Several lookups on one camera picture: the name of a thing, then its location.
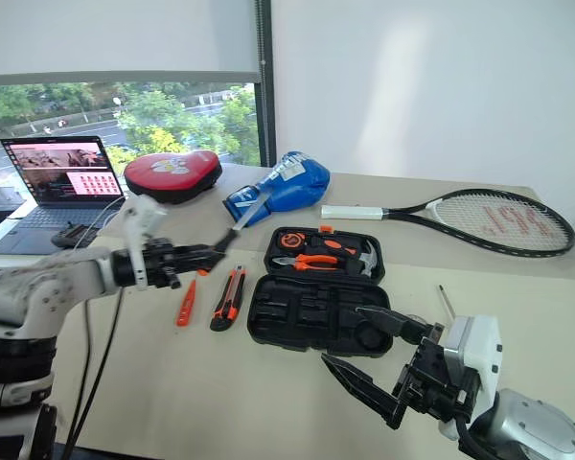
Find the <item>window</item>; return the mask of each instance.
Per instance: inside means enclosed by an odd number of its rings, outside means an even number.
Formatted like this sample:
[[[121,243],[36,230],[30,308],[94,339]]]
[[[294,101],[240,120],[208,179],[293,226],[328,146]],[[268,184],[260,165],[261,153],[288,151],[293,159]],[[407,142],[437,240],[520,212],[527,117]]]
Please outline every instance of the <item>window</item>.
[[[253,83],[81,82],[0,86],[0,139],[98,135],[118,175],[138,156],[209,149],[259,166]],[[0,186],[22,189],[0,145]]]

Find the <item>hammer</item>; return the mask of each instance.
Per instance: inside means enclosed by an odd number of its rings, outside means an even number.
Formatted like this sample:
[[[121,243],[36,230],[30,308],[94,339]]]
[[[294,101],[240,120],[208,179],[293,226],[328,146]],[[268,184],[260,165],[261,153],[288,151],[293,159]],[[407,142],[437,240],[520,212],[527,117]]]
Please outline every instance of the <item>hammer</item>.
[[[377,266],[377,251],[375,251],[370,241],[367,241],[366,244],[370,252],[362,252],[360,254],[359,259],[364,262],[364,269],[360,273],[370,278],[373,276],[371,270]]]

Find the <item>tennis racket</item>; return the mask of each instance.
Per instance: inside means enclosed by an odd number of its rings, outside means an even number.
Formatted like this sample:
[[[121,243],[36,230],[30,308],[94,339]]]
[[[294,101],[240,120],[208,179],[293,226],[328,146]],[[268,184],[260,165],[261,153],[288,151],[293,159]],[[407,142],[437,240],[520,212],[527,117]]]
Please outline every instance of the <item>tennis racket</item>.
[[[424,211],[425,216],[413,213]],[[465,189],[408,208],[322,206],[322,219],[404,220],[494,252],[553,257],[568,251],[575,232],[554,210],[526,196]]]

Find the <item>white grip tape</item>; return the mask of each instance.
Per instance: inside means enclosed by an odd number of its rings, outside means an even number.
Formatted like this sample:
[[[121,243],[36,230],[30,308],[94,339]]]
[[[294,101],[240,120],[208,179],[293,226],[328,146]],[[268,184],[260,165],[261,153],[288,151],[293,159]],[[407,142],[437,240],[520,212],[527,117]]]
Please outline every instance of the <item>white grip tape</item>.
[[[383,208],[366,206],[322,206],[322,219],[382,220]]]

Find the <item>open tool case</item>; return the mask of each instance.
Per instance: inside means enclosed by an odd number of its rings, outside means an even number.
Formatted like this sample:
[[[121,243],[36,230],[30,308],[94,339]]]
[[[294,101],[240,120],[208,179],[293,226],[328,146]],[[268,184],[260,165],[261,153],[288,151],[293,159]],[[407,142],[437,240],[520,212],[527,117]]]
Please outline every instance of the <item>open tool case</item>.
[[[366,264],[360,258],[364,252],[370,261],[371,251],[377,260],[368,276],[362,274]],[[324,258],[306,264],[327,269],[296,269],[289,260],[298,263],[299,256],[307,260],[313,255],[336,257],[336,262]],[[264,264],[268,274],[256,285],[247,318],[255,341],[346,357],[380,357],[392,346],[391,336],[356,311],[367,305],[390,308],[387,294],[377,286],[385,274],[377,239],[325,227],[281,227],[273,233]]]

